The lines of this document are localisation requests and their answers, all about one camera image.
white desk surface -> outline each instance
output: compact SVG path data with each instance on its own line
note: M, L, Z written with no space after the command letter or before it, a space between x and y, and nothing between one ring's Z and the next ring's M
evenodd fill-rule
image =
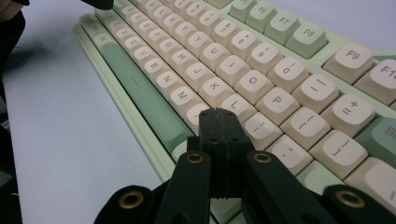
M396 49L394 0L271 2L373 49ZM23 12L4 75L22 218L93 223L116 190L161 181L72 33L92 8L41 0Z

keycap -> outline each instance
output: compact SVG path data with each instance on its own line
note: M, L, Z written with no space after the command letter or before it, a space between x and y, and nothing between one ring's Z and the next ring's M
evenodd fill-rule
M209 106L205 103L200 103L198 105L193 106L190 108L186 116L183 118L186 121L187 125L192 129L195 135L199 135L199 114L207 110Z
M260 43L247 56L246 61L250 67L267 75L282 59L283 56L276 47L268 43Z
M323 194L323 190L327 186L344 184L318 161L312 161L297 175L297 179L306 188L319 195Z
M276 8L274 5L260 1L248 13L246 25L263 34L275 15Z
M216 69L216 74L233 87L235 83L248 71L250 67L235 55L227 57Z
M198 32L198 29L188 21L183 21L174 32L174 39L178 41L182 46L186 46L187 40L194 33Z
M217 11L208 10L198 20L197 28L198 30L211 36L213 27L216 27L221 22L221 20L222 18Z
M165 72L170 72L171 70L172 69L169 65L160 57L147 61L142 67L142 71L145 73L146 77L151 80L151 82L154 82L159 75Z
M329 132L309 153L339 179L344 179L368 156L364 147L338 130Z
M384 105L396 100L396 61L384 60L359 79L354 86Z
M256 108L238 93L227 97L219 107L235 113L241 123L257 112Z
M280 129L308 150L331 128L320 115L303 106L281 124Z
M184 19L191 22L194 26L197 25L198 20L206 12L206 7L200 2L192 3L187 9Z
M328 40L323 28L312 23L305 23L293 33L286 43L286 48L305 59L310 59L327 43Z
M170 63L174 54L183 49L184 48L174 38L170 37L160 43L157 52L167 63Z
M181 86L171 93L169 104L176 110L179 115L185 115L194 105L204 101L189 86Z
M279 126L300 108L300 104L289 93L279 87L275 87L260 99L256 107Z
M195 57L199 58L202 50L212 43L214 43L214 41L209 35L199 31L195 34L192 34L187 40L186 49L195 55Z
M171 13L169 16L167 16L161 27L169 34L173 35L176 27L178 27L182 22L184 21L181 16L179 16L176 13Z
M373 51L352 42L338 50L324 64L323 69L352 84L367 72L373 63Z
M188 136L192 136L192 132L131 61L128 54L119 45L113 43L114 40L97 42L101 46L100 52L124 89L134 99L134 103L140 111L149 117L148 123L151 128L161 139L166 150L171 153Z
M235 83L233 88L255 105L273 87L274 84L265 75L250 70Z
M260 112L250 117L242 127L256 150L265 150L282 134L282 131Z
M155 87L163 95L163 97L169 101L171 98L171 93L186 83L173 71L164 72L155 78Z
M339 95L335 84L326 77L314 74L307 78L292 94L301 105L320 113Z
M276 155L293 175L299 174L313 159L308 152L283 134L268 149Z
M321 116L334 129L353 137L374 118L375 112L373 107L360 97L352 94L344 94L325 109L321 113Z
M367 193L396 216L396 170L393 167L369 157L345 182Z
M230 20L221 21L213 30L212 38L223 46L228 46L233 37L238 34L240 29L235 22Z
M256 5L255 0L234 0L231 4L229 15L236 18L237 20L245 23L245 19L248 16L250 10Z
M268 74L276 86L288 93L292 93L308 76L305 66L291 57L282 59Z
M371 156L387 162L396 169L396 119L378 118L361 131L355 140Z
M172 55L169 64L178 74L183 74L190 65L198 62L189 51L181 49Z
M216 8L224 8L228 4L230 4L233 0L208 0L207 2L216 7Z
M190 87L198 91L206 81L214 76L215 74L203 63L194 63L186 69L183 79Z
M260 44L259 39L249 31L240 31L231 40L228 49L230 52L242 60L245 60L249 53Z
M210 78L202 85L198 92L211 107L217 107L223 100L235 93L235 91L219 77Z
M199 59L210 70L216 71L219 62L223 62L226 58L230 57L231 53L219 43L209 44L199 56Z
M300 26L297 16L289 12L277 13L268 24L264 34L280 45L285 45L294 31Z
M241 210L241 199L211 199L210 211L218 223L228 223Z
M163 20L172 13L172 10L167 6L161 6L154 10L152 20L155 21L160 26Z

cream keycap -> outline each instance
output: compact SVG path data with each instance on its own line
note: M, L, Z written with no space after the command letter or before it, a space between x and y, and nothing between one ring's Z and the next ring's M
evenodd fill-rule
M260 40L253 33L247 30L242 30L233 37L228 45L228 49L232 54L245 61L250 52L259 44Z
M238 93L229 96L219 107L235 113L241 123L257 112L257 109Z
M208 45L199 56L199 60L206 64L212 71L216 71L219 66L219 62L224 61L227 57L231 56L230 51L224 48L219 43L212 43Z
M238 34L240 29L235 22L230 20L221 21L214 29L212 38L223 46L228 46L233 37Z
M280 128L305 150L331 129L325 119L307 107L298 109Z
M345 182L367 193L396 216L396 170L393 167L369 157Z
M265 75L256 70L244 74L233 86L245 99L255 105L274 84Z
M173 71L167 71L157 76L155 87L160 91L161 95L165 97L167 101L171 100L171 93L186 83L180 78L178 74Z
M181 86L171 93L169 103L176 112L183 117L194 105L203 103L204 101L189 86Z
M300 108L300 104L288 92L279 87L275 87L268 91L268 93L257 102L256 108L279 126Z
M334 129L353 137L375 117L375 112L373 107L360 97L345 94L325 109L321 116Z
M384 105L396 100L396 61L387 59L376 65L355 85Z
M199 114L208 108L209 106L205 103L194 105L187 111L186 116L183 118L197 136L199 135Z
M288 93L292 93L308 77L305 66L291 57L282 59L268 74L274 85Z
M338 130L329 132L309 153L340 179L349 175L368 156L364 147Z
M239 57L231 55L221 62L216 69L216 74L233 87L248 71L250 71L250 67L247 63Z
M338 89L331 80L314 74L307 78L291 95L301 105L320 113L338 97L338 94Z
M221 78L212 77L202 85L198 93L210 107L216 107L235 91Z
M190 65L198 62L198 59L189 51L181 49L172 55L172 59L169 64L178 74L184 74Z
M293 175L299 174L313 160L305 149L285 134L266 151L276 155Z
M216 75L203 63L194 63L182 76L193 90L198 91L206 81Z
M283 56L276 47L268 43L260 43L247 56L247 64L267 75L282 59Z
M339 49L324 64L323 69L352 84L363 76L373 63L373 51L352 42Z
M282 135L282 131L260 112L250 117L242 127L256 150L267 149Z

brass insert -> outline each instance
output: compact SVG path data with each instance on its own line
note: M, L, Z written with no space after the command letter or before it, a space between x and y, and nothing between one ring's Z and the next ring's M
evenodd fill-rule
M140 191L132 190L124 193L119 200L121 208L131 209L136 208L143 202L143 194Z
M339 190L335 192L335 196L338 200L340 200L341 203L344 203L350 207L363 208L365 205L363 198L348 190Z

robotic hand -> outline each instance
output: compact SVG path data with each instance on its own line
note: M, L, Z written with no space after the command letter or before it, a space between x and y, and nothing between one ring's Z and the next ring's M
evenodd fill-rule
M306 189L276 156L254 150L236 115L219 108L200 114L199 136L188 139L170 180L154 191L120 189L95 223L208 223L210 198L241 198L248 224L396 223L360 190Z

